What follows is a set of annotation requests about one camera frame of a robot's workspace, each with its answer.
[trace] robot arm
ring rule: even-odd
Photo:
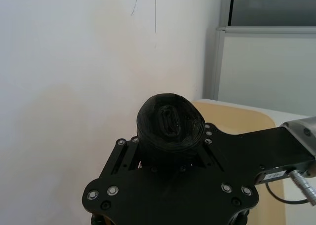
[[[259,201],[255,185],[287,177],[294,178],[316,204],[315,191],[301,176],[314,176],[315,118],[229,135],[203,119],[188,124],[190,116],[200,115],[196,109],[188,115],[183,112],[192,110],[189,102],[185,102],[189,108],[170,103],[170,98],[179,97],[154,96],[155,106],[167,102],[151,112],[146,102],[137,118],[138,137],[117,140],[100,177],[88,184],[82,196],[85,209],[93,214],[93,225],[245,225],[249,209]],[[157,118],[151,116],[157,114],[164,119],[159,127],[140,124],[140,115],[152,122]],[[201,131],[192,133],[200,124]],[[190,137],[183,136],[184,129]],[[154,149],[149,150],[144,144],[149,144],[152,134],[159,145],[152,142]],[[188,138],[194,144],[184,142]],[[190,146],[169,150],[172,144],[181,146],[175,142]]]

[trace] black cable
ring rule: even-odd
[[[308,200],[307,199],[303,199],[303,200],[297,200],[297,201],[290,201],[290,200],[285,200],[285,199],[281,199],[279,197],[277,197],[273,192],[272,190],[270,189],[268,183],[266,183],[266,188],[268,190],[268,192],[273,196],[274,199],[282,202],[282,203],[285,203],[285,204],[306,204],[308,203]]]

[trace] label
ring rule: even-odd
[[[281,177],[285,174],[286,171],[281,171],[281,172],[275,172],[275,173],[271,173],[271,174],[267,174],[263,180],[270,180],[273,178],[277,178],[277,177]]]

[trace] metal connector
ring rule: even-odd
[[[309,182],[299,173],[298,170],[289,173],[294,184],[301,190],[312,206],[316,205],[316,190],[310,186]]]

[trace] black tape-wrapped object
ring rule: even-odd
[[[179,166],[191,162],[204,131],[204,119],[185,98],[158,94],[137,115],[142,165]]]

